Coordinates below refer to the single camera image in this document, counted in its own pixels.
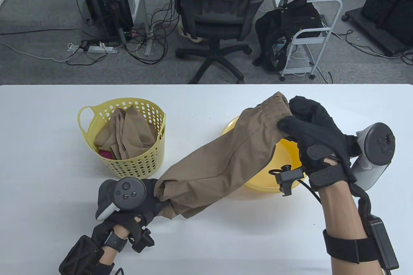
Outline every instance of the yellow basket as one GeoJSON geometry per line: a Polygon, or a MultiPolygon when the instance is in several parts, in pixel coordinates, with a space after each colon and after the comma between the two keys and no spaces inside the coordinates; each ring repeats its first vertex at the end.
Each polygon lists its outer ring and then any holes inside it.
{"type": "Polygon", "coordinates": [[[98,106],[85,106],[78,113],[79,128],[82,131],[87,144],[107,165],[107,167],[121,178],[133,176],[143,179],[151,176],[159,169],[164,160],[165,122],[166,114],[159,106],[151,101],[137,98],[120,98],[107,101],[98,106]],[[131,105],[135,105],[136,108],[139,109],[148,123],[155,125],[156,130],[158,131],[158,137],[155,144],[142,155],[128,160],[111,160],[100,156],[99,149],[94,144],[96,135],[103,126],[106,125],[117,107],[127,109],[131,105]],[[80,116],[86,108],[90,108],[95,114],[92,122],[90,122],[87,132],[84,131],[80,122],[80,116]]]}

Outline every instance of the office chair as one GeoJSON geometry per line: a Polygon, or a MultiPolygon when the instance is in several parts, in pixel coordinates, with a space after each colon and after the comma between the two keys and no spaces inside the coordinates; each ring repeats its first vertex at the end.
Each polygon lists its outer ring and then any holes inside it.
{"type": "Polygon", "coordinates": [[[243,51],[251,54],[248,44],[239,44],[220,48],[221,40],[237,39],[243,41],[252,28],[255,13],[264,0],[175,0],[177,12],[182,18],[184,30],[196,39],[205,38],[209,42],[208,50],[177,49],[175,56],[183,58],[186,55],[205,57],[206,60],[190,80],[196,84],[208,67],[218,62],[230,70],[244,83],[244,75],[226,58],[225,55],[243,51]]]}

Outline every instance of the black backpack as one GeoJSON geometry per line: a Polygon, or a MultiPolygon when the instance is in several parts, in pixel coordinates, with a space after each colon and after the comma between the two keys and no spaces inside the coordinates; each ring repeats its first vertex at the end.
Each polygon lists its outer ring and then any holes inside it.
{"type": "MultiPolygon", "coordinates": [[[[255,23],[261,54],[252,64],[263,67],[269,73],[283,70],[287,63],[287,47],[295,33],[302,29],[322,27],[320,14],[313,4],[307,3],[305,0],[294,0],[267,12],[255,23]],[[271,61],[273,45],[278,44],[282,38],[285,38],[286,42],[275,56],[275,60],[278,62],[277,66],[274,67],[271,61]]],[[[304,32],[298,38],[319,35],[320,32],[304,32]]]]}

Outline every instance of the pink object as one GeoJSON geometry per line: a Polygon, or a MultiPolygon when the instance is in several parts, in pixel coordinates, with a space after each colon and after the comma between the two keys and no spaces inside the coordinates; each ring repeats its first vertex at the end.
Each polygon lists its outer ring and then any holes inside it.
{"type": "Polygon", "coordinates": [[[102,157],[106,158],[106,159],[110,159],[110,160],[115,159],[115,158],[113,157],[112,152],[109,152],[109,151],[106,151],[106,150],[99,150],[99,154],[100,154],[102,157]]]}

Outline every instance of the hand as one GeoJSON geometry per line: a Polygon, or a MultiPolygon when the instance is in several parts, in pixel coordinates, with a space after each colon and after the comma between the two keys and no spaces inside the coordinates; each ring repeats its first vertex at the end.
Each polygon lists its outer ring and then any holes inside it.
{"type": "Polygon", "coordinates": [[[303,169],[307,175],[325,169],[333,160],[341,162],[347,181],[355,181],[350,170],[350,157],[360,155],[355,136],[344,135],[329,116],[326,109],[316,101],[304,97],[290,100],[293,116],[278,122],[278,128],[297,142],[303,169]]]}
{"type": "MultiPolygon", "coordinates": [[[[136,222],[140,222],[140,218],[139,217],[135,217],[136,222]]],[[[126,229],[124,226],[122,225],[115,225],[113,227],[113,232],[120,238],[122,238],[123,240],[128,238],[129,235],[129,230],[126,229]]]]}
{"type": "Polygon", "coordinates": [[[141,219],[140,225],[147,226],[169,204],[169,201],[161,202],[157,197],[154,197],[157,181],[155,178],[142,179],[146,188],[146,198],[143,203],[131,211],[115,211],[107,219],[122,225],[130,222],[134,217],[139,217],[141,219]]]}

